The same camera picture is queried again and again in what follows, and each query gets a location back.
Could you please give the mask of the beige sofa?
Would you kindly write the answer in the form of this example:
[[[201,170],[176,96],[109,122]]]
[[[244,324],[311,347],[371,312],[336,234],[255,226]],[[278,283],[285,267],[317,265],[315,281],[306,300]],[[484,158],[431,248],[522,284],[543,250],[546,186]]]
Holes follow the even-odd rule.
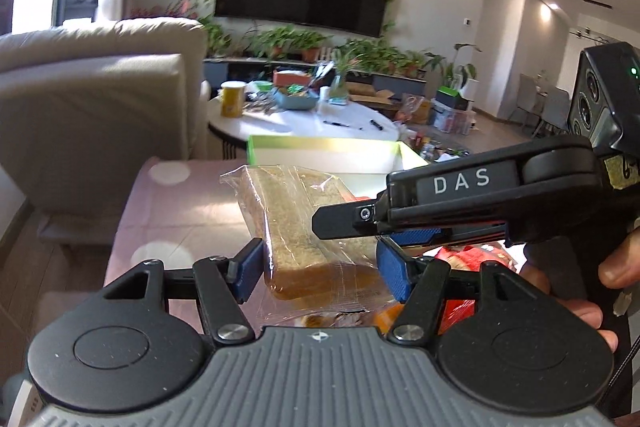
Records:
[[[207,36],[188,18],[55,27],[1,39],[1,166],[40,239],[110,245],[151,158],[207,152]]]

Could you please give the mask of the red snack packet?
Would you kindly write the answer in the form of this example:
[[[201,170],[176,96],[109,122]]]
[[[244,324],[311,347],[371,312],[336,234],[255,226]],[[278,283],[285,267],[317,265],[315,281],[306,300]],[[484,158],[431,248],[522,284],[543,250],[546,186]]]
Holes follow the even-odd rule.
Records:
[[[406,248],[405,254],[413,259],[446,261],[454,271],[480,271],[480,265],[485,261],[495,261],[505,265],[511,271],[516,271],[518,264],[509,251],[502,248],[501,243],[489,243],[482,245],[466,245],[461,247],[442,246],[434,251],[426,251],[424,248]],[[388,334],[392,330],[393,323],[398,319],[400,312],[405,308],[405,303],[395,303],[387,310],[374,314],[373,324],[382,334]],[[460,323],[474,315],[474,299],[448,299],[442,309],[442,318],[438,323],[438,333],[442,335],[454,324]]]

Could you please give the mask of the yellow snack canister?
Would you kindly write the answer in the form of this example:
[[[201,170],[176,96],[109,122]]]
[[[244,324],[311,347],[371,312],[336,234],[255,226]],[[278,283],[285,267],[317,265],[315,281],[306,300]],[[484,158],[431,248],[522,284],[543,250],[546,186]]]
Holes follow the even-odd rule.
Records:
[[[246,83],[240,80],[228,80],[220,87],[220,113],[226,118],[241,118],[245,103]]]

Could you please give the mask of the blue snack basket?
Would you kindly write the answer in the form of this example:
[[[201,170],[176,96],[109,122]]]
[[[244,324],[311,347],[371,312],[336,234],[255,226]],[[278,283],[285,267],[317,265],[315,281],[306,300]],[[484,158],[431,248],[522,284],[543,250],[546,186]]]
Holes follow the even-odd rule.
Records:
[[[286,88],[274,88],[272,97],[280,109],[294,112],[314,109],[319,102],[319,95],[307,89],[290,92]]]

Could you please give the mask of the white round coffee table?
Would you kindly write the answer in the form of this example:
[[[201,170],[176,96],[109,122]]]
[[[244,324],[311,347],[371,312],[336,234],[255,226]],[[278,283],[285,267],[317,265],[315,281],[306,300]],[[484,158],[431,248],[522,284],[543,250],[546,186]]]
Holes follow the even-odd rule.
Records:
[[[253,135],[306,136],[397,141],[397,127],[376,110],[355,102],[344,106],[319,103],[311,110],[244,110],[240,118],[221,115],[218,98],[207,103],[209,156],[236,159],[246,156]]]

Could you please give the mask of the glass vase with plant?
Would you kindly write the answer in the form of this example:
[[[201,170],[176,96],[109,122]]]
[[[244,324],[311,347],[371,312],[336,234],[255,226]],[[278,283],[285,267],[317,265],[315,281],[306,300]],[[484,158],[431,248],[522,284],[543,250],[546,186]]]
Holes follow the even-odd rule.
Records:
[[[344,106],[348,103],[346,77],[349,71],[357,64],[357,59],[348,51],[334,49],[332,62],[335,74],[329,89],[329,103]]]

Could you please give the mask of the clear bread cake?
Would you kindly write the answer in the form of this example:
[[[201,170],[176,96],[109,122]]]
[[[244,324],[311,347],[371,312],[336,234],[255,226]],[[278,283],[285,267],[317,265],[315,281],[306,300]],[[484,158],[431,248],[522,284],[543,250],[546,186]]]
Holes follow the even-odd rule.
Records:
[[[376,240],[318,239],[311,218],[322,207],[355,202],[333,174],[295,166],[242,166],[220,176],[233,188],[248,231],[265,244],[257,315],[266,325],[307,317],[378,312],[393,302],[376,269]]]

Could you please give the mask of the cardboard box on floor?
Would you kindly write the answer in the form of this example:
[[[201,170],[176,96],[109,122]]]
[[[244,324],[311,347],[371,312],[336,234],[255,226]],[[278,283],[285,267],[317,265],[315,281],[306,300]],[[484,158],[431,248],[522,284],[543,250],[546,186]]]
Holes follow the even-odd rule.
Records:
[[[375,109],[394,108],[393,91],[376,91],[372,84],[360,82],[346,82],[349,100]]]

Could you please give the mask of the green cardboard box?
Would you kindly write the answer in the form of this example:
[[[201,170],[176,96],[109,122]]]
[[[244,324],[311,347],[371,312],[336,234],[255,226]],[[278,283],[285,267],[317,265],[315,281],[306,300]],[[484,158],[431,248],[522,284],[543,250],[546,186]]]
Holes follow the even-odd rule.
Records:
[[[247,158],[250,165],[296,166],[334,174],[360,198],[383,191],[389,173],[426,165],[399,141],[275,135],[251,136]]]

